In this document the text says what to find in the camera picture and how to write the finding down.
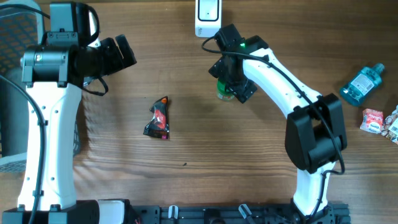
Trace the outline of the red tissue pack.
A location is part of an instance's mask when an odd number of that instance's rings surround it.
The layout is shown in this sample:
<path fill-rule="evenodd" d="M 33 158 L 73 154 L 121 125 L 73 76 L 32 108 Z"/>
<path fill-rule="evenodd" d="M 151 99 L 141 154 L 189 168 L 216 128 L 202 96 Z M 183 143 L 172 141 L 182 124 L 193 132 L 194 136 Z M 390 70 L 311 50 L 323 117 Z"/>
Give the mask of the red tissue pack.
<path fill-rule="evenodd" d="M 382 111 L 367 108 L 363 111 L 363 122 L 360 125 L 360 129 L 369 133 L 380 134 L 383 121 Z"/>

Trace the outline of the beige snack bag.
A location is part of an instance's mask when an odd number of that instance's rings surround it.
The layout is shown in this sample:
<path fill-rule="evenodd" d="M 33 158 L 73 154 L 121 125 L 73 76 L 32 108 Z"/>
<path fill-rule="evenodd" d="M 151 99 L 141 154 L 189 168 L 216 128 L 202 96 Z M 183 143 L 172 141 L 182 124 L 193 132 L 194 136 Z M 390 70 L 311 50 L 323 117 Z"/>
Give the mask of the beige snack bag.
<path fill-rule="evenodd" d="M 397 144 L 397 111 L 398 106 L 396 106 L 395 110 L 385 118 L 383 122 L 383 126 L 381 129 L 381 135 L 385 138 L 389 139 L 393 143 Z"/>

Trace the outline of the green lid jar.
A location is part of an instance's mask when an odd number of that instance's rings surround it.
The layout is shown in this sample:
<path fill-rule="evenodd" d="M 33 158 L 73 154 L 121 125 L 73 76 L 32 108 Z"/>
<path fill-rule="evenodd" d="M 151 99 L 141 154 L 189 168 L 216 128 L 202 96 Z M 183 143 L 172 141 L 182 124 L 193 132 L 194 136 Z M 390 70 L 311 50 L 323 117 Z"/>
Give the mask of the green lid jar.
<path fill-rule="evenodd" d="M 221 82 L 220 80 L 217 81 L 217 97 L 223 101 L 229 101 L 234 98 L 234 95 L 227 91 L 225 88 L 225 83 Z"/>

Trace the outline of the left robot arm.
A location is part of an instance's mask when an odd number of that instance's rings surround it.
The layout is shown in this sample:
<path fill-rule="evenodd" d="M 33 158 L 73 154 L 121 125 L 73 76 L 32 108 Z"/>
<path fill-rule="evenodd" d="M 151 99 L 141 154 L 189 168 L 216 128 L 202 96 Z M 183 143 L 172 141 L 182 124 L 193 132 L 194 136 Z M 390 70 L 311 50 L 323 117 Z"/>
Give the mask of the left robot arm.
<path fill-rule="evenodd" d="M 22 59 L 22 94 L 30 109 L 25 179 L 4 223 L 134 223 L 127 199 L 78 200 L 73 182 L 75 121 L 87 78 L 101 80 L 134 65 L 123 35 L 98 48 L 74 33 L 27 48 Z"/>

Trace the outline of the red black snack pouch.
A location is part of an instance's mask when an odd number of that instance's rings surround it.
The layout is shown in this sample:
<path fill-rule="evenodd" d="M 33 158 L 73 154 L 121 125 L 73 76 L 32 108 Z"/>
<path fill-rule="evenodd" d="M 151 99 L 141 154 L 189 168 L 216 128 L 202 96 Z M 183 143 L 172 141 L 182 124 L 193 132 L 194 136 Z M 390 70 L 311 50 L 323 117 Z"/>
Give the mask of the red black snack pouch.
<path fill-rule="evenodd" d="M 169 138 L 168 101 L 168 96 L 164 96 L 151 106 L 150 112 L 153 113 L 153 117 L 145 126 L 143 135 L 159 139 Z"/>

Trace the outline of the blue mouthwash bottle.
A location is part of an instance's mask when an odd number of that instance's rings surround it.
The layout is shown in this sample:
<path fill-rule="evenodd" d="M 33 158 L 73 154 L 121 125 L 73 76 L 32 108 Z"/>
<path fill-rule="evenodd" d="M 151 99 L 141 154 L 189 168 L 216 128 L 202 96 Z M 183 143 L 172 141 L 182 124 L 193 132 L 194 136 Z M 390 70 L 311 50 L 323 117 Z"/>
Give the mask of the blue mouthwash bottle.
<path fill-rule="evenodd" d="M 356 76 L 340 88 L 342 98 L 353 106 L 361 106 L 365 99 L 382 83 L 385 66 L 363 67 Z"/>

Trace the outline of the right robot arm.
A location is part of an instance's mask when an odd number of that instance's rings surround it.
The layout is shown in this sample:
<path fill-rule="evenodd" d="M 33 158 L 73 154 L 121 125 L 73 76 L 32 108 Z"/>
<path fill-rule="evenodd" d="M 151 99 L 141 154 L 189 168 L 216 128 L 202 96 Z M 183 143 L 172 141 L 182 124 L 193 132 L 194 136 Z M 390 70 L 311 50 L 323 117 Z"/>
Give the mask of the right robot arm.
<path fill-rule="evenodd" d="M 343 175 L 342 152 L 347 137 L 341 101 L 323 96 L 295 77 L 258 35 L 245 39 L 234 24 L 220 28 L 215 41 L 221 57 L 209 73 L 221 83 L 222 95 L 245 103 L 261 88 L 286 119 L 285 151 L 297 168 L 292 199 L 297 222 L 314 223 L 325 217 L 331 175 Z"/>

